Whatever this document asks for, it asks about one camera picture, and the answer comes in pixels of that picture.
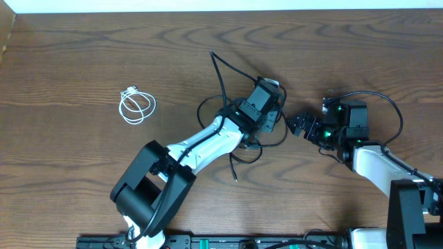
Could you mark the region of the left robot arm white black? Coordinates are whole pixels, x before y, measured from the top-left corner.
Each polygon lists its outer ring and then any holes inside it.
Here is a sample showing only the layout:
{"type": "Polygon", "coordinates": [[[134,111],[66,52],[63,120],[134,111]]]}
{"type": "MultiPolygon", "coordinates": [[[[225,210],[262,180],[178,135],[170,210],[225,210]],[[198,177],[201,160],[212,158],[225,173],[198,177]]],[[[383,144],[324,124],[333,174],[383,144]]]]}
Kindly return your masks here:
{"type": "Polygon", "coordinates": [[[131,248],[160,248],[163,230],[178,212],[197,173],[240,144],[256,145],[257,132],[270,133],[285,96],[280,83],[259,77],[249,98],[221,109],[192,137],[166,147],[153,140],[136,155],[111,191],[129,228],[131,248]]]}

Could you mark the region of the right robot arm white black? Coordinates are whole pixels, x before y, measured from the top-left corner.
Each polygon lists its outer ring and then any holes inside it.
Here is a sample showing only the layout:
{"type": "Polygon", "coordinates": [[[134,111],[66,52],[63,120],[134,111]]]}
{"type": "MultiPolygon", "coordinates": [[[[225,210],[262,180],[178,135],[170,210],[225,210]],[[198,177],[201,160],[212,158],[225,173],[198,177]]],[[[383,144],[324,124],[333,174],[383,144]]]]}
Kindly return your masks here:
{"type": "Polygon", "coordinates": [[[442,179],[420,172],[370,139],[368,108],[360,100],[324,100],[323,117],[301,111],[286,119],[290,131],[368,179],[389,199],[384,228],[352,228],[342,248],[441,248],[442,222],[426,223],[425,214],[442,216],[442,179]]]}

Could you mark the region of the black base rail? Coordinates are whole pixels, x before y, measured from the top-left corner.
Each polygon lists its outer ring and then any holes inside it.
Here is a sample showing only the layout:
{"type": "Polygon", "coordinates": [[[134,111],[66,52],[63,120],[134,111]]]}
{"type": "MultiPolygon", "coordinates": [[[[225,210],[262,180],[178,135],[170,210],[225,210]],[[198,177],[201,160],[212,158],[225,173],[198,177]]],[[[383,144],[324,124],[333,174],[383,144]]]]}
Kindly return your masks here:
{"type": "MultiPolygon", "coordinates": [[[[198,237],[183,234],[168,235],[160,248],[169,249],[241,249],[241,248],[268,248],[275,244],[288,241],[303,241],[302,244],[287,245],[287,248],[351,248],[350,240],[339,236],[311,234],[306,237],[198,237]]],[[[135,248],[125,242],[125,236],[112,237],[78,237],[75,249],[113,249],[135,248]]]]}

